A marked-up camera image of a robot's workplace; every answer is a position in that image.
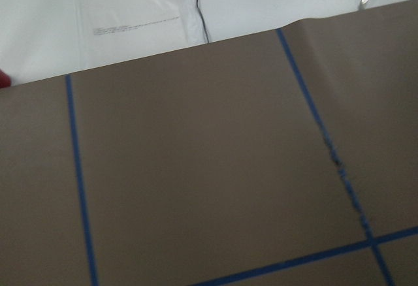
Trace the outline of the red cylinder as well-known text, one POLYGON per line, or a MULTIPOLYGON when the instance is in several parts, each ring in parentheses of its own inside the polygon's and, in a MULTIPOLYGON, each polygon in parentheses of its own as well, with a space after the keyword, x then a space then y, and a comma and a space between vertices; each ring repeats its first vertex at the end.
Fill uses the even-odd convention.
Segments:
POLYGON ((10 79, 10 76, 2 70, 0 70, 0 88, 8 88, 11 86, 11 83, 12 81, 10 79))

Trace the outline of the clear plastic bag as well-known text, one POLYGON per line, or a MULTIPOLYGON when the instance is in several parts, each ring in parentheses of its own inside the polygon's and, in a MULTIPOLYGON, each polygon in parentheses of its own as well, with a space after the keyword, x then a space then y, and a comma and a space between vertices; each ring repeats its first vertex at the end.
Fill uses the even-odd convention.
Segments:
POLYGON ((82 69, 209 41, 199 0, 76 0, 76 15, 82 69))

